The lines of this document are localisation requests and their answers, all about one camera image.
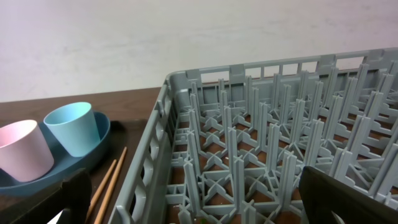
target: teal plate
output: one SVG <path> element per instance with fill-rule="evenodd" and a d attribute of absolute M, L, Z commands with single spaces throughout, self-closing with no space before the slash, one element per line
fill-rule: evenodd
<path fill-rule="evenodd" d="M 101 160 L 109 147 L 109 133 L 111 127 L 111 122 L 105 114 L 95 112 L 94 116 L 101 142 L 84 157 L 72 157 L 69 155 L 46 125 L 44 123 L 40 123 L 40 130 L 43 132 L 44 138 L 54 157 L 54 166 L 41 178 L 23 183 L 18 182 L 3 170 L 0 170 L 0 194 L 30 196 L 49 185 L 68 177 L 77 169 L 86 168 L 87 170 L 91 170 Z"/>

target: tabletop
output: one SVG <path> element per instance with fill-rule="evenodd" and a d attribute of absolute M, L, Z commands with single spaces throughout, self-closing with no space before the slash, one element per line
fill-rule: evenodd
<path fill-rule="evenodd" d="M 118 91 L 111 93 L 98 93 L 80 96 L 66 96 L 60 98 L 48 98 L 41 100 L 16 101 L 0 103 L 0 126 L 22 119 L 34 119 L 43 121 L 45 115 L 52 110 L 77 101 L 91 103 L 93 109 L 106 114 L 111 122 L 111 147 L 98 165 L 90 172 L 92 183 L 92 195 L 102 181 L 113 159 L 119 159 L 123 147 L 127 146 L 126 158 L 123 162 L 119 178 L 114 192 L 109 201 L 103 223 L 107 223 L 111 215 L 113 205 L 124 182 L 128 168 L 134 157 L 136 147 L 146 126 L 147 118 L 152 111 L 160 88 L 142 90 Z M 99 198 L 89 223 L 93 223 L 96 213 L 100 209 L 104 192 Z M 23 200 L 23 197 L 10 197 L 0 195 L 0 210 L 14 205 Z"/>

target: gray plastic crate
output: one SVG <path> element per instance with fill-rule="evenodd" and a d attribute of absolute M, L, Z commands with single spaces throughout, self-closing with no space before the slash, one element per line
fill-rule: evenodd
<path fill-rule="evenodd" d="M 336 67 L 356 57 L 359 68 Z M 315 72 L 302 71 L 307 62 L 317 63 Z M 287 65 L 297 74 L 282 75 Z M 279 73 L 264 77 L 271 66 Z M 260 77 L 246 76 L 250 68 Z M 225 71 L 229 80 L 201 81 Z M 174 205 L 175 222 L 184 224 L 273 223 L 286 211 L 305 223 L 302 201 L 292 200 L 304 166 L 397 209 L 397 72 L 393 48 L 170 74 L 109 222 L 163 223 Z M 171 183 L 176 169 L 183 169 L 180 184 Z M 254 194 L 267 200 L 251 200 Z M 215 195 L 228 204 L 209 205 Z"/>

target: wall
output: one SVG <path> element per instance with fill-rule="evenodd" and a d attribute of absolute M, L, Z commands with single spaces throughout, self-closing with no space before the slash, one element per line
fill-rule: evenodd
<path fill-rule="evenodd" d="M 0 0 L 0 101 L 149 88 L 189 68 L 397 47 L 397 8 L 396 0 Z"/>

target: wooden stick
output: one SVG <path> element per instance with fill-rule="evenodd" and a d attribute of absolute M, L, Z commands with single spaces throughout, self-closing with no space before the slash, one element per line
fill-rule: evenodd
<path fill-rule="evenodd" d="M 109 183 L 108 189 L 106 190 L 104 200 L 102 201 L 101 208 L 99 208 L 97 217 L 95 218 L 94 224 L 100 224 L 105 215 L 106 207 L 108 206 L 109 200 L 111 199 L 111 194 L 113 193 L 114 186 L 116 185 L 116 180 L 118 179 L 120 169 L 122 168 L 124 157 L 126 156 L 127 147 L 124 147 L 122 155 L 120 156 L 118 165 L 114 170 L 111 182 Z"/>
<path fill-rule="evenodd" d="M 87 216 L 86 216 L 86 222 L 87 222 L 88 218 L 90 217 L 91 213 L 93 212 L 94 207 L 97 204 L 97 201 L 98 201 L 100 195 L 102 194 L 102 191 L 104 190 L 104 187 L 105 187 L 109 177 L 111 176 L 113 168 L 115 167 L 115 165 L 116 165 L 116 159 L 113 160 L 111 166 L 109 167 L 109 169 L 106 172 L 104 178 L 102 179 L 101 183 L 99 184 L 99 186 L 97 188 L 97 191 L 95 192 L 93 198 L 91 199 L 90 207 L 88 208 L 88 212 L 87 212 Z"/>

